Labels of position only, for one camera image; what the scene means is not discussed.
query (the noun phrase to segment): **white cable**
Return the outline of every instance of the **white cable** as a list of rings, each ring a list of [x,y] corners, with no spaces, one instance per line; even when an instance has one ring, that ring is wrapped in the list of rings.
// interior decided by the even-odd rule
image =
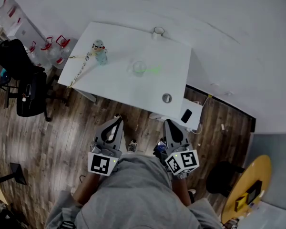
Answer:
[[[206,101],[208,101],[209,98],[210,98],[210,97],[207,97],[207,98],[206,98],[206,100],[205,100],[205,102],[204,102],[204,105],[205,105]]]
[[[199,135],[202,132],[202,126],[201,126],[200,122],[199,122],[199,125],[200,125],[200,132],[199,133],[196,133],[196,132],[193,132],[193,131],[191,131],[191,132],[193,132],[196,135]]]

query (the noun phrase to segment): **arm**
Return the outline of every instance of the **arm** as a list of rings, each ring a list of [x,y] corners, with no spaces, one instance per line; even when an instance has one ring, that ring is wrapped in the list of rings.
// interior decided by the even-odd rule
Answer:
[[[186,180],[184,179],[173,179],[172,180],[173,192],[178,196],[181,202],[185,206],[191,205],[191,199],[187,191]]]
[[[100,177],[101,175],[89,172],[85,180],[76,189],[73,195],[74,200],[81,205],[85,205],[96,192]]]
[[[69,191],[62,191],[47,218],[46,229],[57,229],[64,223],[64,228],[74,226],[75,219],[82,206],[96,192],[99,179],[100,175],[88,173],[73,196]]]
[[[221,229],[220,220],[206,198],[188,206],[189,210],[199,221],[202,228]]]

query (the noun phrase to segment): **wall baseboard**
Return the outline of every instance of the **wall baseboard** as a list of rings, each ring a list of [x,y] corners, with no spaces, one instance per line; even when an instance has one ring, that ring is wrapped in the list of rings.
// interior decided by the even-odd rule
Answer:
[[[204,92],[204,91],[201,91],[200,89],[197,89],[197,88],[195,88],[195,87],[193,87],[193,86],[186,85],[186,87],[189,88],[189,89],[192,89],[192,90],[194,90],[194,91],[196,91],[196,92],[199,92],[199,93],[201,93],[201,94],[203,94],[203,95],[206,95],[206,96],[209,95],[208,93],[206,93],[206,92]],[[223,100],[221,100],[221,99],[219,99],[219,98],[217,98],[217,97],[214,97],[214,96],[213,96],[212,98],[215,99],[215,100],[217,100],[217,101],[219,101],[219,102],[221,102],[221,103],[223,103],[223,104],[225,104],[225,105],[227,105],[227,106],[229,106],[229,107],[231,107],[231,108],[233,108],[233,109],[236,109],[237,111],[239,111],[239,112],[243,113],[244,115],[247,115],[248,117],[250,117],[250,118],[252,119],[250,132],[253,133],[253,132],[255,131],[256,119],[255,119],[253,116],[247,114],[246,112],[240,110],[239,108],[236,108],[235,106],[233,106],[233,105],[231,105],[231,104],[226,103],[225,101],[223,101]]]

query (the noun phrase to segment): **black device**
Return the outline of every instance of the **black device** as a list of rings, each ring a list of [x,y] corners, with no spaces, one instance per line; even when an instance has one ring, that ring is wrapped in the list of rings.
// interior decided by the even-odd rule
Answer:
[[[192,115],[192,111],[187,109],[184,113],[184,115],[182,116],[181,120],[184,122],[184,123],[187,123],[187,121],[189,120],[189,118],[191,117]]]
[[[257,180],[248,190],[248,197],[246,204],[250,204],[260,193],[262,189],[262,181]]]

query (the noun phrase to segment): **black stool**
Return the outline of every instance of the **black stool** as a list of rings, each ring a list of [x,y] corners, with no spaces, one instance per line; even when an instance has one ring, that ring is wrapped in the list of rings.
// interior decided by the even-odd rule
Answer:
[[[244,168],[234,166],[227,161],[218,163],[206,179],[206,190],[209,193],[220,193],[228,197],[232,187],[230,182],[235,172],[243,173]]]
[[[0,183],[15,178],[17,183],[27,185],[23,172],[22,172],[21,165],[10,163],[10,168],[11,168],[12,173],[5,177],[0,177]]]

